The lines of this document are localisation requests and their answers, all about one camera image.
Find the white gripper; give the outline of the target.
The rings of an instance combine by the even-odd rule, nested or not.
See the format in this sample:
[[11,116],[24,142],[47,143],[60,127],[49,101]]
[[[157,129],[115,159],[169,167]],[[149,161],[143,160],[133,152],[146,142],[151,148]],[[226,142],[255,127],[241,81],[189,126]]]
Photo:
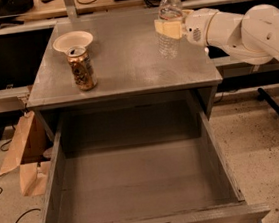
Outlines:
[[208,33],[210,30],[210,24],[212,19],[218,13],[216,9],[198,9],[198,10],[182,10],[184,15],[187,15],[185,19],[185,29],[183,21],[178,20],[155,20],[155,31],[168,38],[179,40],[185,34],[188,42],[193,45],[199,45],[203,47],[209,46]]

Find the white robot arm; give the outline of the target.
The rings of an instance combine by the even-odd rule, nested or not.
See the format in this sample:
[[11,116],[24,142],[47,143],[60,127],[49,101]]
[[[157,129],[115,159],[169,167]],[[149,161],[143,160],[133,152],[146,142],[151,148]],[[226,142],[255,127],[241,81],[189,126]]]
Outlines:
[[272,58],[279,62],[279,9],[273,5],[257,5],[245,14],[188,10],[186,17],[156,19],[155,31],[176,40],[184,36],[193,45],[218,47],[251,65]]

